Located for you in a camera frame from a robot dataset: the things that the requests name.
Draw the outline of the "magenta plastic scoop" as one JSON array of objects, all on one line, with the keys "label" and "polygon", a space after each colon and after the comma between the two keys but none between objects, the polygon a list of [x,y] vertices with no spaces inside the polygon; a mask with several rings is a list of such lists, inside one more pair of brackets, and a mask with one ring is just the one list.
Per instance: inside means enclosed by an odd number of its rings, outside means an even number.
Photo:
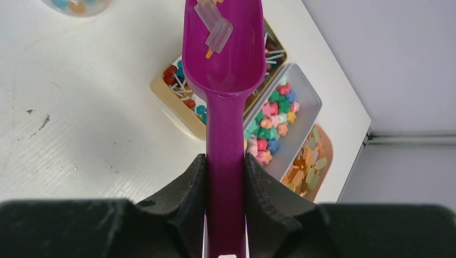
[{"label": "magenta plastic scoop", "polygon": [[247,97],[266,72],[261,1],[224,1],[218,8],[233,25],[219,54],[206,58],[209,31],[196,1],[184,7],[182,63],[194,93],[206,102],[208,257],[246,256],[243,115]]}]

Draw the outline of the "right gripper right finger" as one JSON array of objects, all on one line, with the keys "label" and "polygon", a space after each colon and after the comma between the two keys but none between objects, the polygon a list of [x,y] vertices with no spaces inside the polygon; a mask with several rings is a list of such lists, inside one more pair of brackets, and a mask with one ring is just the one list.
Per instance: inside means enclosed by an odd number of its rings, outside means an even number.
[{"label": "right gripper right finger", "polygon": [[250,257],[318,257],[304,225],[317,205],[292,192],[245,155],[245,209]]}]

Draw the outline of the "clear popsicle gummy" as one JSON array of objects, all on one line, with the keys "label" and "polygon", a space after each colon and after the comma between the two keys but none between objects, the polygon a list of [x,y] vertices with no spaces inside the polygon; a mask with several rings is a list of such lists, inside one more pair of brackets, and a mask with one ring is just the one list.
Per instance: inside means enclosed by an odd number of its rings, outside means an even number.
[{"label": "clear popsicle gummy", "polygon": [[216,1],[197,1],[194,10],[210,32],[221,31],[222,23],[220,20],[222,15],[216,5]]},{"label": "clear popsicle gummy", "polygon": [[229,37],[231,36],[232,31],[233,26],[229,20],[221,18],[216,22],[215,26],[205,41],[205,44],[208,47],[208,50],[205,54],[206,59],[211,58],[213,53],[220,54],[222,52]]}]

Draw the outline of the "clear plastic jar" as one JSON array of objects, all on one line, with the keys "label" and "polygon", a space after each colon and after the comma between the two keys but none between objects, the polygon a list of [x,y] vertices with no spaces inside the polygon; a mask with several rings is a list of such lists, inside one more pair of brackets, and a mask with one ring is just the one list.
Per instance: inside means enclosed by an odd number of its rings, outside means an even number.
[{"label": "clear plastic jar", "polygon": [[106,10],[111,0],[41,0],[51,9],[72,17],[93,17]]}]

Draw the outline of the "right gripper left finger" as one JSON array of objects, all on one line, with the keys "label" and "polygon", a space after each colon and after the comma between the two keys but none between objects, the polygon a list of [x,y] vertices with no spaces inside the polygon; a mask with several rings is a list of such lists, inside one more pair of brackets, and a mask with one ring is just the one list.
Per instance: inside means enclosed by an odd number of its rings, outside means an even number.
[{"label": "right gripper left finger", "polygon": [[206,157],[198,154],[183,174],[136,204],[148,217],[146,246],[152,257],[202,257]]}]

